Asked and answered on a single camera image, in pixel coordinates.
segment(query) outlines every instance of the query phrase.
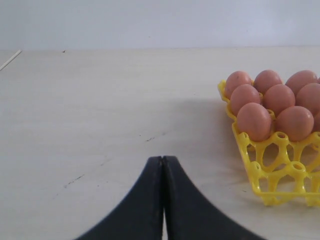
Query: egg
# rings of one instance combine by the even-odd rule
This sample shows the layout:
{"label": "egg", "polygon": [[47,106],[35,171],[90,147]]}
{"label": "egg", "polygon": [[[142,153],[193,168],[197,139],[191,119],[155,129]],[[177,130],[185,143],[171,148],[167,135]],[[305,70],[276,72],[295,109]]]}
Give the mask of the egg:
{"label": "egg", "polygon": [[282,84],[280,76],[275,71],[268,69],[256,76],[253,86],[264,95],[269,88],[277,84]]}
{"label": "egg", "polygon": [[263,106],[278,116],[283,110],[296,104],[294,92],[286,85],[277,84],[268,89],[263,96]]}
{"label": "egg", "polygon": [[302,70],[289,77],[285,85],[291,88],[294,95],[297,96],[300,89],[302,89],[305,85],[316,83],[317,81],[318,77],[313,71]]}
{"label": "egg", "polygon": [[236,125],[239,132],[247,133],[252,141],[262,142],[270,136],[272,118],[262,105],[250,102],[240,109]]}
{"label": "egg", "polygon": [[259,92],[249,84],[238,86],[230,98],[230,108],[233,115],[237,116],[239,110],[248,103],[261,104]]}
{"label": "egg", "polygon": [[308,109],[312,115],[320,111],[320,84],[309,83],[296,95],[295,104]]}
{"label": "egg", "polygon": [[320,112],[314,117],[313,132],[320,132]]}
{"label": "egg", "polygon": [[299,142],[309,136],[314,128],[312,113],[303,106],[292,106],[283,110],[275,119],[276,132],[287,134],[292,142]]}
{"label": "egg", "polygon": [[240,85],[252,84],[251,78],[248,73],[244,71],[235,71],[225,81],[224,95],[230,99],[233,91]]}

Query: yellow plastic egg tray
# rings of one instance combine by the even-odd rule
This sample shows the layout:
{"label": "yellow plastic egg tray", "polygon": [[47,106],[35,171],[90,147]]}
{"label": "yellow plastic egg tray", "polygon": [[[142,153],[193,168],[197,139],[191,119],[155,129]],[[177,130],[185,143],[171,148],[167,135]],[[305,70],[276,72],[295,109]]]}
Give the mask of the yellow plastic egg tray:
{"label": "yellow plastic egg tray", "polygon": [[[225,85],[226,81],[222,80],[218,90],[221,99],[227,102],[226,114],[234,121],[232,131],[254,194],[261,197],[266,206],[296,198],[305,199],[307,206],[320,206],[320,132],[312,133],[303,141],[291,142],[285,133],[273,131],[269,139],[254,142],[245,132],[239,133],[230,100],[224,95]],[[268,111],[274,120],[274,113]],[[270,147],[274,147],[276,153],[265,164]]]}

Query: table surface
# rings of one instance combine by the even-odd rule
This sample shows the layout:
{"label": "table surface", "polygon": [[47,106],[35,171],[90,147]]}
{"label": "table surface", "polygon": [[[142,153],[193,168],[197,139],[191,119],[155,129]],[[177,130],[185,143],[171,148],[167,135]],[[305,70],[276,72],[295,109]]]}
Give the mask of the table surface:
{"label": "table surface", "polygon": [[319,56],[320,47],[22,52],[0,72],[1,238],[73,239],[121,201],[148,157],[175,155],[246,228],[319,239],[318,208],[265,207],[252,193],[217,89],[236,70],[320,74]]}

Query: white wall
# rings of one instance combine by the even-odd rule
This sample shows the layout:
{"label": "white wall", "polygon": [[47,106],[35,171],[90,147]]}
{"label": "white wall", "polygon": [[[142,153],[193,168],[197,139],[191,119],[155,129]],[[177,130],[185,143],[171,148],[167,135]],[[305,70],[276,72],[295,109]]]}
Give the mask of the white wall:
{"label": "white wall", "polygon": [[320,0],[0,0],[0,50],[320,45]]}

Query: yellow egg tray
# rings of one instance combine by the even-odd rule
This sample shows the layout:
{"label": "yellow egg tray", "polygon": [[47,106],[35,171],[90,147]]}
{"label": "yellow egg tray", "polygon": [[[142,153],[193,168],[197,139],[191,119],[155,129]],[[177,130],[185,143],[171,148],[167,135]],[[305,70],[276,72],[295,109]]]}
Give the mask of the yellow egg tray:
{"label": "yellow egg tray", "polygon": [[[239,133],[230,100],[224,95],[225,85],[226,81],[222,80],[218,90],[221,99],[227,103],[226,114],[234,121],[232,131],[254,194],[261,197],[266,206],[296,198],[305,199],[307,206],[320,206],[320,132],[310,134],[303,141],[291,142],[285,133],[273,131],[269,139],[254,142],[245,132]],[[274,113],[268,111],[274,120]],[[278,150],[274,159],[268,159],[269,163],[265,164],[269,146]],[[282,190],[283,184],[291,187]]]}

